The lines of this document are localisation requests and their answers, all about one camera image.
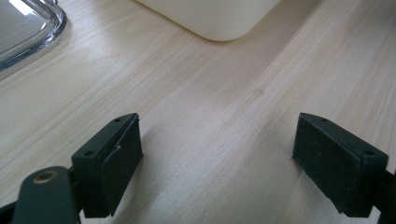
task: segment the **clamp jaw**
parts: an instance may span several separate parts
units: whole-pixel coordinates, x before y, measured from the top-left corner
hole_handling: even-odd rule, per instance
[[[389,156],[335,123],[300,114],[292,156],[320,190],[348,217],[396,223],[396,177],[386,170]]]
[[[113,216],[143,158],[139,117],[110,121],[73,156],[73,166],[49,167],[26,177],[19,199],[0,209],[0,222],[76,224]]]

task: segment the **wood grain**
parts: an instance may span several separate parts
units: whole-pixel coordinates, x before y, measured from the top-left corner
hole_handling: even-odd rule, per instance
[[[396,169],[396,2],[284,0],[211,42],[132,0],[61,1],[63,43],[0,82],[0,205],[123,114],[144,159],[113,218],[83,223],[376,223],[339,215],[291,159],[300,112]]]

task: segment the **screw hole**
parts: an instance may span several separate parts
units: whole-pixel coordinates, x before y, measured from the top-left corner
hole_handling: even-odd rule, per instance
[[[35,177],[35,179],[33,179],[33,182],[35,184],[44,184],[44,183],[47,183],[47,182],[51,181],[52,179],[54,179],[57,174],[58,173],[55,171],[47,171],[47,172],[37,175]]]
[[[364,151],[364,153],[366,154],[366,155],[368,155],[368,156],[374,156],[374,152],[372,152],[372,151]]]
[[[86,151],[85,153],[84,153],[84,156],[91,156],[91,155],[93,155],[95,152],[94,151]]]

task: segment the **white container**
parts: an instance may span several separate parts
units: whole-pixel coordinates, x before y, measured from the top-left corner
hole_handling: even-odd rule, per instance
[[[245,35],[280,0],[137,0],[204,38]]]

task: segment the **wooden table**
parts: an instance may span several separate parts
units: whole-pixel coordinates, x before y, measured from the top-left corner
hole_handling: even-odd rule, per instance
[[[339,215],[291,158],[300,112],[396,169],[396,2],[284,0],[211,42],[133,0],[61,1],[63,42],[0,82],[0,200],[137,112],[144,159],[113,218],[83,223],[376,223]]]

